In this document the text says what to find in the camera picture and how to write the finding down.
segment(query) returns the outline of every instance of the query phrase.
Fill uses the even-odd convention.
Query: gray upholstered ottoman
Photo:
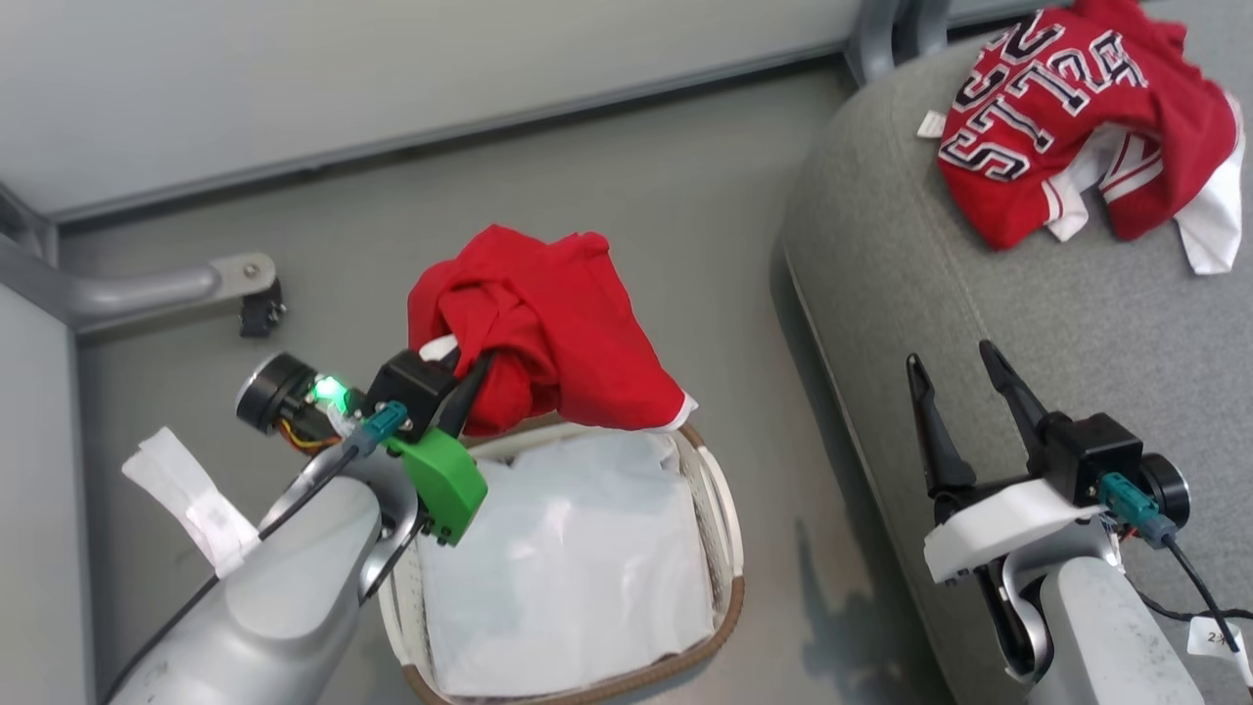
[[[1188,55],[1253,105],[1248,0],[1154,3],[1187,23]],[[959,448],[981,480],[1020,475],[1024,451],[976,349],[1000,344],[1045,406],[1108,412],[1188,477],[1193,518],[1180,545],[1224,607],[1253,607],[1253,197],[1232,273],[1199,277],[1174,224],[1135,242],[1093,219],[1070,242],[1035,233],[994,253],[966,224],[915,131],[946,110],[980,41],[908,64],[832,120],[784,228],[793,279],[836,386],[940,665],[962,704],[1016,702],[972,584],[931,584],[932,528],[913,442],[905,358],[918,352]],[[1129,543],[1129,576],[1175,610],[1204,606],[1165,552]],[[1185,627],[1163,621],[1179,652]],[[1217,660],[1184,661],[1207,702],[1248,700]]]

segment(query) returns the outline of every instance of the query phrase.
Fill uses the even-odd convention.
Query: red garment
[[[1093,180],[1124,239],[1200,193],[1233,155],[1239,126],[1223,89],[1184,61],[1185,34],[1149,20],[1135,0],[1076,0],[984,48],[949,113],[938,162],[954,199],[994,248],[1014,247],[1070,210],[1081,210],[1081,224],[1078,190]],[[1066,193],[1063,172],[1103,125],[1121,129],[1113,155]],[[1078,229],[1060,227],[1063,239]],[[1238,228],[1232,237],[1238,244]]]
[[[500,225],[480,232],[408,294],[411,348],[450,332],[461,347],[459,378],[496,351],[470,436],[553,411],[585,426],[678,427],[694,407],[657,361],[596,233],[546,244]]]

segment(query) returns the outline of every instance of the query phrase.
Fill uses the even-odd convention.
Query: green light
[[[317,381],[317,384],[313,386],[313,397],[333,403],[341,412],[343,411],[343,398],[347,393],[347,387],[343,387],[340,384],[340,381],[330,377]]]

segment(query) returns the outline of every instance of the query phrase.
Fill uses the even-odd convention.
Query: woven basket
[[[523,451],[575,438],[601,430],[541,418],[514,432],[470,450],[475,458],[510,461]],[[714,634],[682,654],[667,656],[632,672],[588,684],[575,690],[551,692],[538,697],[454,697],[436,687],[431,665],[431,649],[426,632],[426,605],[422,599],[422,570],[417,548],[410,546],[405,556],[378,591],[378,606],[392,651],[400,660],[405,679],[426,705],[581,705],[637,690],[673,677],[713,656],[727,642],[739,611],[744,605],[744,547],[739,536],[739,520],[730,500],[727,480],[713,453],[690,426],[672,432],[679,450],[679,472],[692,488],[697,527],[713,589]]]

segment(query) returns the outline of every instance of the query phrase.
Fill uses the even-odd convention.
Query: gray floor
[[[259,518],[299,461],[233,419],[239,383],[279,348],[367,383],[405,343],[417,275],[495,220],[544,238],[609,237],[663,363],[702,403],[693,421],[739,510],[739,627],[707,667],[632,700],[947,699],[870,493],[842,457],[847,440],[817,421],[831,422],[829,398],[774,265],[788,189],[845,85],[832,71],[774,76],[70,238],[65,264],[96,273],[262,249],[292,308],[264,342],[236,337],[222,312],[84,342],[100,682],[207,575],[122,477],[135,443],[169,426]],[[416,702],[376,607],[322,701]]]

